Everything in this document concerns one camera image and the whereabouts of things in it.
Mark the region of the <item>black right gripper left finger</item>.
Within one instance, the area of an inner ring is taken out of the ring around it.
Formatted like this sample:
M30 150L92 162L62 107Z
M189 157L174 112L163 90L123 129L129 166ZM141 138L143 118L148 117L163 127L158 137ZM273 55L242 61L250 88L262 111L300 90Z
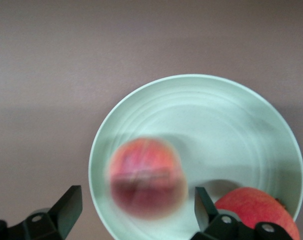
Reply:
M82 213L82 187L71 186L51 207L8 226L0 219L0 240L65 240Z

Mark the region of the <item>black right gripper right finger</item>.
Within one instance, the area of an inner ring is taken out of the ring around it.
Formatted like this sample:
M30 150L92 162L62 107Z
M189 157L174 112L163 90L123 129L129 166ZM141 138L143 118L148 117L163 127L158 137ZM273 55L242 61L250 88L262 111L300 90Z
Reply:
M281 203L252 187L240 187L213 202L196 187L194 212L200 231L194 240L294 240L296 224Z

